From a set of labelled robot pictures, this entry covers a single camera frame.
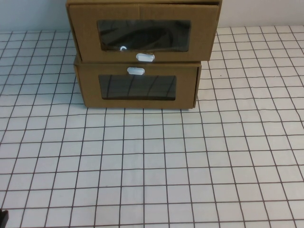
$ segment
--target white grid mat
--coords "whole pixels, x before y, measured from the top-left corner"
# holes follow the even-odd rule
[[[303,228],[304,27],[215,42],[195,109],[86,109],[69,32],[0,33],[7,227]]]

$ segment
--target stacked cardboard boxes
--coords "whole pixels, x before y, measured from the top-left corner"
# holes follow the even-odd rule
[[[221,0],[67,0],[87,107],[193,108]]]

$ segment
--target white handle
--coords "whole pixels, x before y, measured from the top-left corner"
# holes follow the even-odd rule
[[[137,68],[137,67],[129,67],[127,71],[130,75],[143,75],[145,72],[143,68]]]
[[[136,58],[140,62],[153,62],[153,60],[155,59],[155,55],[138,53],[136,55]]]

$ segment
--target cardboard drawer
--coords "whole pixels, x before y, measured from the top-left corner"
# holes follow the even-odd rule
[[[82,62],[209,60],[221,0],[148,2],[68,0]]]
[[[74,63],[87,107],[193,108],[201,65]]]

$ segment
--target clear window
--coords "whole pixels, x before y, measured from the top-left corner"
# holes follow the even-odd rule
[[[176,76],[99,75],[105,100],[175,100]]]
[[[105,51],[188,51],[189,20],[99,20]]]

